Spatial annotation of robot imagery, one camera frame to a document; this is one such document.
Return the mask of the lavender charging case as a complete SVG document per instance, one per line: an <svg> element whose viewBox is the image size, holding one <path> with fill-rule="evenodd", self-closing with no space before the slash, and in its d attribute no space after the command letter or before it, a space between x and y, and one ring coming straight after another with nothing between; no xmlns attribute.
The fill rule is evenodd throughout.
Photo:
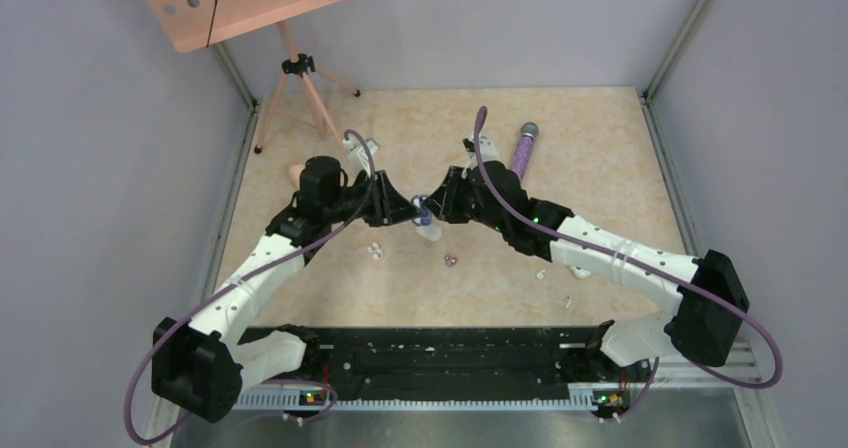
<svg viewBox="0 0 848 448"><path fill-rule="evenodd" d="M412 223L416 227L424 227L432 224L432 214L425 206L426 199L427 196L422 194L415 195L411 199L412 204L418 210L418 215L412 220Z"/></svg>

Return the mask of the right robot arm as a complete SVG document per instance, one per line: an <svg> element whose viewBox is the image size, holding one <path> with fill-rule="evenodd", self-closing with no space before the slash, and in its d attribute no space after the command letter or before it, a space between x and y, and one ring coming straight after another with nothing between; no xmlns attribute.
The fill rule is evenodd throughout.
<svg viewBox="0 0 848 448"><path fill-rule="evenodd" d="M589 372L600 380L612 380L645 358L674 353L722 367L742 325L732 311L750 306L727 255L710 250L697 258L618 236L569 208L530 197L500 162L450 167L424 204L443 222L481 223L524 255L605 277L657 304L657 313L604 323L600 344L586 353Z"/></svg>

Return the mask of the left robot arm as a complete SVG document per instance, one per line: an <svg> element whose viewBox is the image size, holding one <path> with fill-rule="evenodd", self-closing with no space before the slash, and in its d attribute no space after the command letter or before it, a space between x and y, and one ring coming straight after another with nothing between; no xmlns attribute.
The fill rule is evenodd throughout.
<svg viewBox="0 0 848 448"><path fill-rule="evenodd" d="M392 226L420 213L383 170L365 167L352 185L345 181L339 160L309 159L290 204L206 306L184 321L160 323L151 358L154 394L217 422L245 390L276 375L302 382L317 375L321 356L309 347L308 335L284 328L250 342L242 337L264 304L344 227L358 219L370 227Z"/></svg>

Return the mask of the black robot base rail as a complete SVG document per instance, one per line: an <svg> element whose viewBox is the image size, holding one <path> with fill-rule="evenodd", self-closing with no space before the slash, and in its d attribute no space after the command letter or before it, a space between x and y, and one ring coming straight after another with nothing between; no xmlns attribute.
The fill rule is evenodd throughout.
<svg viewBox="0 0 848 448"><path fill-rule="evenodd" d="M340 403L577 401L580 384L599 384L592 407L648 380L646 360L620 367L600 350L594 327L317 328L296 379L326 384Z"/></svg>

